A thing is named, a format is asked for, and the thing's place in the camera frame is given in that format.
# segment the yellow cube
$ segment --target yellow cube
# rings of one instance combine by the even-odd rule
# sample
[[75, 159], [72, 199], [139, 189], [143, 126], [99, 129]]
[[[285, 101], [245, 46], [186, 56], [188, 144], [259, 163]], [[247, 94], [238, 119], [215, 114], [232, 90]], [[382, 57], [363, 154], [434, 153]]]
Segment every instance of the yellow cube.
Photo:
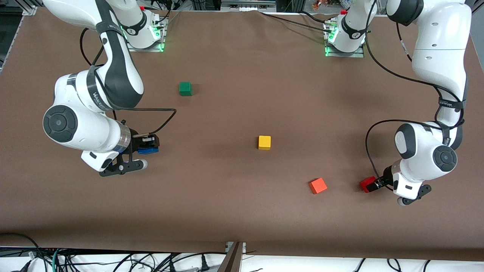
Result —
[[270, 136], [259, 136], [259, 150], [269, 150], [271, 149], [271, 137]]

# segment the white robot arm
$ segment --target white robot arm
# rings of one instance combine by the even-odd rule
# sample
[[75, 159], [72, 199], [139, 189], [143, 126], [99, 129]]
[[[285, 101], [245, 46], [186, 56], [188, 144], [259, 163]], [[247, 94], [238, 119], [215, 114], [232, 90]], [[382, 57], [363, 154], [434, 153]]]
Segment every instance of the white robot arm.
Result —
[[[119, 0], [109, 2], [115, 8], [106, 0], [44, 0], [47, 9], [59, 19], [96, 30], [106, 52], [105, 65], [91, 66], [57, 80], [54, 104], [44, 115], [45, 133], [61, 145], [83, 150], [81, 158], [99, 172], [128, 147], [131, 153], [134, 150], [132, 133], [135, 131], [109, 118], [105, 112], [135, 107], [144, 92], [120, 21], [136, 30], [128, 36], [132, 44], [146, 47], [154, 38], [148, 36], [152, 33], [150, 23], [146, 22], [150, 15], [143, 13], [135, 0], [123, 1], [126, 4]], [[144, 160], [136, 164], [136, 170], [147, 166]]]
[[[338, 33], [329, 42], [343, 52], [356, 50], [364, 42], [366, 21], [376, 12], [371, 9], [373, 3], [355, 1], [348, 14], [339, 15]], [[387, 13], [392, 21], [418, 26], [412, 68], [418, 77], [439, 87], [439, 108], [435, 120], [426, 122], [428, 126], [401, 125], [394, 140], [402, 159], [386, 168], [380, 180], [370, 177], [360, 185], [366, 192], [392, 185], [400, 196], [398, 203], [408, 205], [431, 190], [422, 185], [424, 181], [448, 174], [457, 164], [454, 150], [462, 141], [467, 91], [464, 52], [471, 10], [463, 0], [388, 0]]]

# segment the teal cable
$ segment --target teal cable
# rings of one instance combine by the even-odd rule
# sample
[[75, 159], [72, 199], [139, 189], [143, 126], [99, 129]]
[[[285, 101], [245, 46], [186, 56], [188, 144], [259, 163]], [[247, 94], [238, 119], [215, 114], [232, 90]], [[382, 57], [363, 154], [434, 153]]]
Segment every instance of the teal cable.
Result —
[[57, 260], [57, 253], [59, 252], [59, 248], [54, 252], [54, 255], [52, 256], [52, 272], [56, 272], [56, 260]]

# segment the brown table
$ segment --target brown table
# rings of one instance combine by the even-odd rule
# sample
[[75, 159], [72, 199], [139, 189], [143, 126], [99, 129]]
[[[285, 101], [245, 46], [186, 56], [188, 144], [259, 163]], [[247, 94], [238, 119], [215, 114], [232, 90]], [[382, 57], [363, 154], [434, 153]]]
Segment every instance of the brown table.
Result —
[[[377, 17], [371, 26], [376, 57], [415, 76], [395, 24]], [[364, 136], [383, 119], [431, 120], [430, 87], [386, 73], [369, 56], [325, 57], [320, 33], [258, 12], [182, 12], [164, 53], [133, 53], [145, 84], [138, 106], [179, 111], [158, 134], [160, 152], [144, 157], [144, 171], [101, 178], [42, 129], [57, 78], [88, 68], [80, 32], [40, 8], [24, 19], [0, 75], [1, 231], [45, 247], [186, 252], [240, 240], [258, 254], [484, 260], [484, 80], [471, 41], [458, 166], [430, 181], [423, 200], [400, 207], [387, 190], [358, 188], [372, 175]], [[412, 50], [416, 27], [402, 32]], [[87, 55], [99, 46], [88, 32]], [[181, 97], [180, 81], [196, 94]], [[118, 113], [138, 131], [166, 117]], [[399, 158], [398, 126], [370, 136], [379, 171]], [[270, 151], [255, 148], [258, 135], [272, 136]], [[313, 195], [308, 182], [318, 177], [329, 189]]]

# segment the green cube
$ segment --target green cube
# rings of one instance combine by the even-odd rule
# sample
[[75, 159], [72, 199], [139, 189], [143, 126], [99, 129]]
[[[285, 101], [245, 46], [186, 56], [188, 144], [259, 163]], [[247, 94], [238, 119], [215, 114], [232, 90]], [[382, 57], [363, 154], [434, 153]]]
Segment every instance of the green cube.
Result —
[[192, 96], [192, 84], [188, 81], [180, 82], [179, 91], [181, 96]]

